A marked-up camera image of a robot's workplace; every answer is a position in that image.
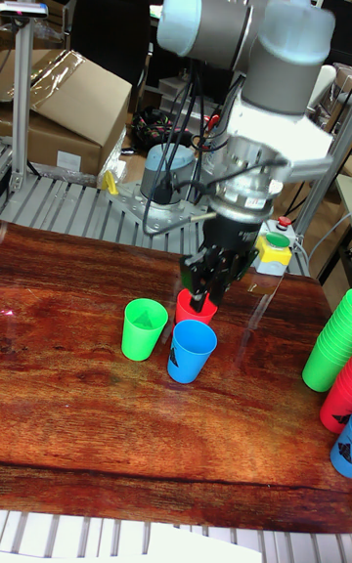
stack of red cups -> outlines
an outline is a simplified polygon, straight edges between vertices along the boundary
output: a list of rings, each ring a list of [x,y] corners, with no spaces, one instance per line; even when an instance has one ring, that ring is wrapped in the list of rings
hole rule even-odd
[[[320,419],[332,433],[341,433],[352,413],[352,358],[336,377],[321,408]]]

cardboard box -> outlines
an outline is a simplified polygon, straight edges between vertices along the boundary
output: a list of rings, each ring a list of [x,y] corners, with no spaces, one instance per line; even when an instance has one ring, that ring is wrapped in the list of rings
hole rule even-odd
[[[2,136],[12,124],[14,55],[0,75],[0,99],[8,101],[0,107]],[[129,83],[77,53],[33,52],[29,160],[97,175],[125,126],[130,92]]]
[[[66,5],[55,0],[36,0],[37,3],[44,3],[48,7],[49,16],[46,22],[58,33],[64,33]]]
[[[0,104],[0,137],[12,136],[12,105]],[[28,159],[66,170],[97,176],[104,164],[98,144],[31,111],[28,130]]]
[[[352,89],[352,67],[345,64],[333,64],[333,66],[336,68],[336,77],[322,101],[324,110],[330,114],[340,110],[339,95],[348,94]]]

green cup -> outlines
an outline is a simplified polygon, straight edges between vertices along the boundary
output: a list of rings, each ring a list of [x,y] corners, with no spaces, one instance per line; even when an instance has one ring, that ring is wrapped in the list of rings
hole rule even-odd
[[[319,340],[319,342],[317,343],[318,343],[318,348],[320,349],[321,353],[326,357],[326,359],[329,359],[330,361],[334,361],[337,364],[341,364],[342,366],[344,366],[347,363],[349,357],[347,358],[340,357],[338,354],[335,354],[335,352],[331,348],[325,346],[321,340]]]
[[[338,318],[331,318],[323,330],[329,330],[332,334],[338,334],[352,343],[352,325],[342,322]]]
[[[166,309],[150,298],[137,298],[125,308],[121,350],[133,361],[147,359],[168,320]]]
[[[316,343],[303,369],[302,378],[314,391],[328,391],[344,363],[329,360]]]
[[[319,335],[317,344],[328,359],[333,356],[334,359],[338,359],[339,361],[348,361],[351,356],[349,351],[343,347],[339,348],[338,345],[335,346],[333,343],[330,343],[322,334]]]
[[[340,337],[337,334],[330,334],[328,330],[324,330],[321,332],[318,339],[320,339],[327,348],[331,348],[336,356],[340,356],[344,359],[346,359],[346,357],[350,357],[352,350],[351,342],[346,341],[343,337]]]
[[[348,289],[338,306],[352,310],[352,289]]]
[[[337,316],[343,322],[352,324],[352,308],[346,308],[346,306],[339,304],[331,317],[333,318],[334,316]]]

green button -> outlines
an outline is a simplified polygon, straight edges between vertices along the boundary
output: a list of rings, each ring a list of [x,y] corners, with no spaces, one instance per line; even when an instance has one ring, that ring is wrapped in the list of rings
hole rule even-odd
[[[289,239],[281,233],[268,233],[265,237],[272,246],[277,248],[287,248],[289,246]]]

electronic device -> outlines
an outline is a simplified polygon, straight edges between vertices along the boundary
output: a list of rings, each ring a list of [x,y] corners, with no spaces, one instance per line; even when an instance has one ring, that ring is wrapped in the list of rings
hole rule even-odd
[[[15,18],[16,20],[27,20],[28,18],[48,18],[48,7],[44,3],[20,3],[17,1],[0,2],[0,16]]]

